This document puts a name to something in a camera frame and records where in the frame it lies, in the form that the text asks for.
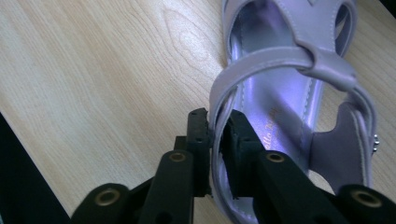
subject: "lavender sandal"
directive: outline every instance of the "lavender sandal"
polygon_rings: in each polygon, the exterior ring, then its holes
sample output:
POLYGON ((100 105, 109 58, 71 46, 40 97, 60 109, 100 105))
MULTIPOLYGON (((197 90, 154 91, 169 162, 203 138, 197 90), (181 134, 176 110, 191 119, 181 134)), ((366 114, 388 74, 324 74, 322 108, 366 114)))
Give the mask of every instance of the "lavender sandal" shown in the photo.
POLYGON ((335 192, 370 186, 375 109, 342 58, 355 21, 351 0, 223 0, 229 66, 210 92, 209 129, 215 199, 231 221, 257 223, 251 199, 233 199, 219 149, 233 109, 247 116, 266 149, 321 174, 335 192), (323 82, 347 98, 336 127, 315 133, 323 82))

